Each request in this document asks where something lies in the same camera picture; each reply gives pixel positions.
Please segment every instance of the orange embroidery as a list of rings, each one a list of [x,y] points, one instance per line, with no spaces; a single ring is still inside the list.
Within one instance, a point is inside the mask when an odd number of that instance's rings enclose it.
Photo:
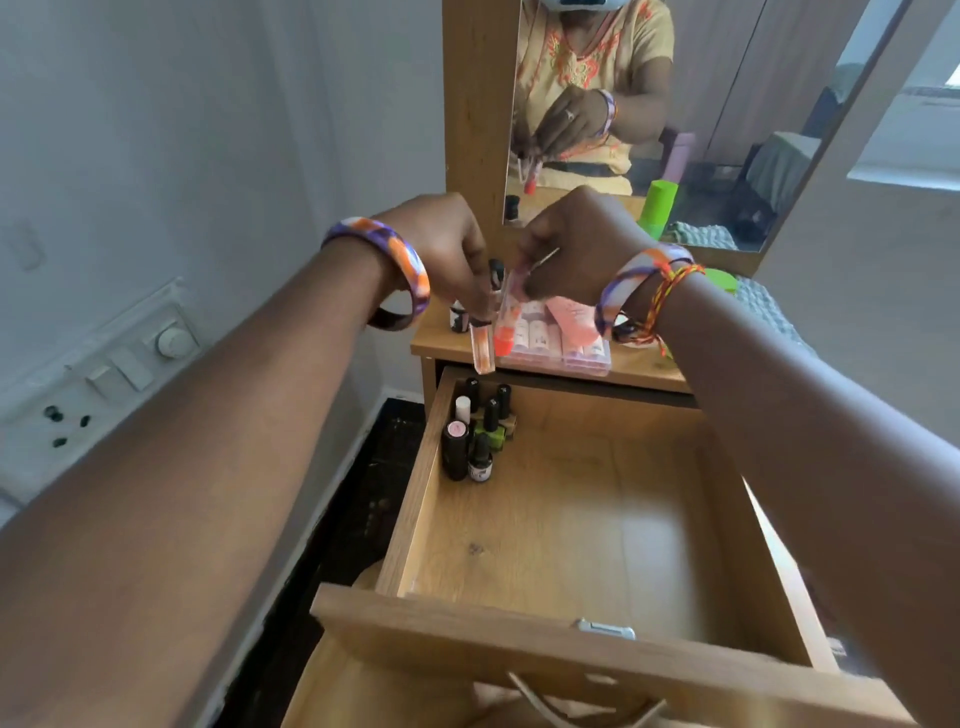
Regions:
[[[600,71],[600,60],[608,53],[615,53],[619,44],[620,31],[617,31],[599,43],[589,56],[578,59],[577,55],[564,42],[563,34],[553,30],[546,38],[546,52],[561,85],[589,88],[590,82],[596,78]]]

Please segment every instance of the green lid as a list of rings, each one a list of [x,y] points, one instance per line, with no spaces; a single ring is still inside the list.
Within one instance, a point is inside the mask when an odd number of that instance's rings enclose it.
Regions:
[[[660,235],[655,236],[654,231],[659,229],[660,233],[663,232],[663,227],[670,217],[670,210],[673,209],[673,201],[677,199],[678,189],[680,186],[676,182],[668,180],[650,182],[647,199],[643,203],[643,212],[640,213],[640,219],[636,223],[655,240],[659,239]]]
[[[716,268],[707,268],[706,273],[707,278],[709,278],[713,285],[715,285],[717,288],[730,294],[736,293],[736,278],[727,273],[727,271],[718,271]]]

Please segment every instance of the wall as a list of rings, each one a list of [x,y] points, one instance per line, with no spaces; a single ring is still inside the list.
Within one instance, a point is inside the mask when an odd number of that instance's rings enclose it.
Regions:
[[[443,192],[441,0],[311,2],[348,209]],[[373,345],[387,386],[422,396],[411,335],[375,333]]]
[[[856,30],[850,36],[847,47],[840,55],[841,63],[866,63],[873,54],[890,19],[900,6],[900,0],[870,0],[867,9],[860,16]]]
[[[310,8],[265,0],[262,11],[256,0],[5,4],[0,234],[29,224],[46,261],[21,271],[0,237],[0,386],[176,276],[216,340],[346,213]],[[336,426],[186,716],[209,715],[371,423],[378,346],[362,337]]]
[[[960,194],[847,177],[949,5],[910,6],[757,279],[826,362],[960,446]]]
[[[907,86],[942,86],[960,64],[960,2],[953,4],[924,54],[907,78]],[[883,114],[857,162],[857,175],[886,168],[939,173],[940,183],[960,189],[960,99],[901,94]]]

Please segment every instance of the dark floor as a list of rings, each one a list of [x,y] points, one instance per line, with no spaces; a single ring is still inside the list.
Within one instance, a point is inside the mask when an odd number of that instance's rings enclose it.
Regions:
[[[321,582],[352,584],[382,559],[424,427],[423,405],[387,400],[347,477],[230,685],[217,728],[275,728],[324,630],[310,616]]]

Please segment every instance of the hand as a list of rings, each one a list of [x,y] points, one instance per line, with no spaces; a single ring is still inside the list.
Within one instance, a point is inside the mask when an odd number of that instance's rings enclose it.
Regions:
[[[657,247],[660,243],[636,224],[616,198],[577,187],[524,229],[519,243],[521,265],[528,267],[560,249],[530,274],[524,291],[536,300],[564,296],[596,305],[628,260]]]
[[[553,102],[535,137],[547,159],[557,158],[570,147],[596,137],[607,123],[607,99],[597,90],[569,85]]]
[[[376,219],[397,231],[417,251],[433,295],[459,301],[478,318],[492,318],[487,246],[462,195],[420,195],[376,215]],[[397,285],[405,287],[403,281]]]

